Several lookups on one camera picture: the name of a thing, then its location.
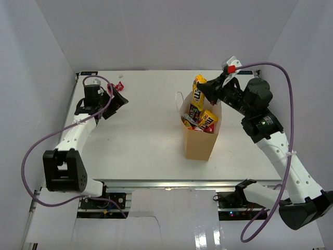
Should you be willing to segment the yellow M&M's packet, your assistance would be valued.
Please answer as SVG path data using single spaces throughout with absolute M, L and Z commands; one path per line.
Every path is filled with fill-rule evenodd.
M 218 116 L 214 115 L 212 112 L 210 112 L 209 110 L 205 110 L 200 119 L 199 119 L 199 123 L 198 123 L 198 127 L 202 130 L 206 129 L 207 127 L 215 124 L 216 122 L 218 122 L 219 118 Z
M 198 89 L 197 84 L 206 84 L 206 82 L 207 80 L 200 74 L 193 81 L 191 104 L 198 108 L 199 111 L 203 110 L 204 94 Z

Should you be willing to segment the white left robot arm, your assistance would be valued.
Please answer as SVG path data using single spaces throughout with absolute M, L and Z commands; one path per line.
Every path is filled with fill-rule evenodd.
M 84 98 L 76 105 L 71 127 L 54 150 L 45 151 L 43 166 L 46 187 L 51 192 L 72 192 L 92 196 L 99 208 L 106 207 L 110 195 L 104 184 L 88 177 L 81 157 L 84 145 L 100 119 L 108 119 L 128 103 L 111 84 L 107 91 L 99 84 L 84 87 Z

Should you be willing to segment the grey Himalaya candy packet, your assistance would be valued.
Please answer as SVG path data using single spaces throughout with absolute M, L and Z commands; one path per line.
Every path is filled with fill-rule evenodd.
M 186 127 L 194 127 L 196 125 L 189 114 L 182 114 L 182 121 Z

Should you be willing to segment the orange Skittles snack bag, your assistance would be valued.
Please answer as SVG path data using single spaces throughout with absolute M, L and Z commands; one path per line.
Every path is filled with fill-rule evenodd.
M 200 132 L 203 132 L 203 129 L 199 128 L 199 127 L 192 127 L 192 126 L 189 126 L 187 127 L 188 130 L 193 130 L 193 131 L 200 131 Z

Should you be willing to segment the brown paper bag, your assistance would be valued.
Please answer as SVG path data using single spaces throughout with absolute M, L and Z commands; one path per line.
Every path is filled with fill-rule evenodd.
M 184 124 L 185 118 L 182 117 L 183 114 L 187 114 L 189 111 L 191 98 L 191 92 L 187 96 L 183 96 L 183 93 L 180 91 L 175 94 L 176 108 L 180 116 L 183 132 L 185 158 L 208 161 L 219 135 L 222 121 L 222 107 L 220 103 L 213 106 L 205 99 L 204 110 L 207 109 L 218 117 L 218 121 L 213 125 L 214 131 L 208 133 L 191 130 Z

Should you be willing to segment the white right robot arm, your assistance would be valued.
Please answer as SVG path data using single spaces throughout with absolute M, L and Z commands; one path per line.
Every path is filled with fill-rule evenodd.
M 266 155 L 282 179 L 286 179 L 288 194 L 278 204 L 282 221 L 298 230 L 322 217 L 332 208 L 332 191 L 323 188 L 310 176 L 294 151 L 284 128 L 268 109 L 273 98 L 270 85 L 260 78 L 251 79 L 244 90 L 237 78 L 225 83 L 222 73 L 216 79 L 197 85 L 213 105 L 222 101 L 244 117 L 241 125 L 246 134 Z

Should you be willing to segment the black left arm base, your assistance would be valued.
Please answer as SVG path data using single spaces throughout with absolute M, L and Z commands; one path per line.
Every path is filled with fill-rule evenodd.
M 126 193 L 106 193 L 106 198 L 114 201 L 122 210 L 126 207 Z M 116 205 L 110 201 L 97 201 L 94 199 L 82 199 L 79 204 L 79 209 L 84 211 L 100 210 L 111 211 L 118 210 Z

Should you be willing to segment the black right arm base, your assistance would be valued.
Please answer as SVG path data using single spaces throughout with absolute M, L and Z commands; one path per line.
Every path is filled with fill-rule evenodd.
M 240 208 L 243 211 L 249 212 L 254 210 L 255 208 L 263 208 L 262 206 L 256 203 L 250 203 L 248 201 L 244 201 L 240 198 L 239 195 L 233 192 L 217 192 L 213 196 L 213 200 L 217 202 L 218 208 L 220 209 L 236 209 Z

